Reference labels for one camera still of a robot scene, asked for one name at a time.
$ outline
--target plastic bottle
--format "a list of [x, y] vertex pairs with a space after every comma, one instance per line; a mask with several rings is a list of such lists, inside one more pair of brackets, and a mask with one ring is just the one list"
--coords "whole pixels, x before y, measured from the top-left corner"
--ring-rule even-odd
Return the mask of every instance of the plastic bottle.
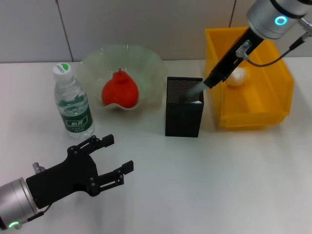
[[68, 135], [75, 139], [87, 138], [92, 134], [94, 124], [85, 91], [68, 63], [56, 64], [53, 74], [55, 103]]

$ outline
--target red fruit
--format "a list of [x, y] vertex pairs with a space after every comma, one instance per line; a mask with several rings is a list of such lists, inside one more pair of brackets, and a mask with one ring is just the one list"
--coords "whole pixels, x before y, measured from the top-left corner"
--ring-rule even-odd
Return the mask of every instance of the red fruit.
[[131, 77], [121, 69], [113, 73], [102, 90], [102, 101], [105, 105], [117, 103], [122, 107], [131, 108], [138, 100], [138, 89]]

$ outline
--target blue indicator light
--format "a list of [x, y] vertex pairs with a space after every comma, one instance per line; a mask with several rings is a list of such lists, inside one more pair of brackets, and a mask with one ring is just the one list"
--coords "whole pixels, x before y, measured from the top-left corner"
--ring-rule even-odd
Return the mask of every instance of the blue indicator light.
[[285, 16], [279, 16], [275, 18], [275, 24], [282, 26], [287, 23], [287, 18]]

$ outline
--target white tabletop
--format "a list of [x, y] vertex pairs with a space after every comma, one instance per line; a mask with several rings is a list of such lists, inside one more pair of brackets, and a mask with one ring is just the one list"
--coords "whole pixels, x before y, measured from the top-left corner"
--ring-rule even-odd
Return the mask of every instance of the white tabletop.
[[[312, 58], [286, 58], [292, 110], [278, 126], [221, 132], [206, 103], [198, 138], [164, 136], [165, 107], [108, 113], [92, 154], [99, 174], [133, 160], [125, 184], [97, 197], [72, 194], [25, 234], [307, 234], [312, 232]], [[171, 76], [202, 77], [204, 62], [167, 61]], [[0, 64], [0, 185], [66, 157], [70, 139], [53, 97], [53, 63]]]

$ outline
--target white ball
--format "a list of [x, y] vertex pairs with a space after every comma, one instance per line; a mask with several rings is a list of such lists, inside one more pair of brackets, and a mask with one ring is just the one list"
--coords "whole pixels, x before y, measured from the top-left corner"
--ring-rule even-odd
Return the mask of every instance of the white ball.
[[229, 76], [229, 78], [226, 79], [225, 83], [231, 86], [239, 86], [245, 82], [246, 76], [247, 74], [245, 69], [237, 67]]

